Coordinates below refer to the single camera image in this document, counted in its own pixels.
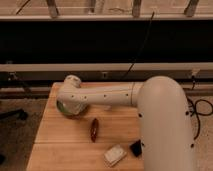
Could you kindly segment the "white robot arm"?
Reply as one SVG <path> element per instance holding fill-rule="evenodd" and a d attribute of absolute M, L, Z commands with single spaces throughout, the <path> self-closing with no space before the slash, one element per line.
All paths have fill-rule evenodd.
<path fill-rule="evenodd" d="M 144 171 L 198 171 L 186 94 L 167 76 L 102 87 L 82 87 L 75 75 L 58 90 L 58 110 L 78 116 L 90 104 L 137 108 Z"/>

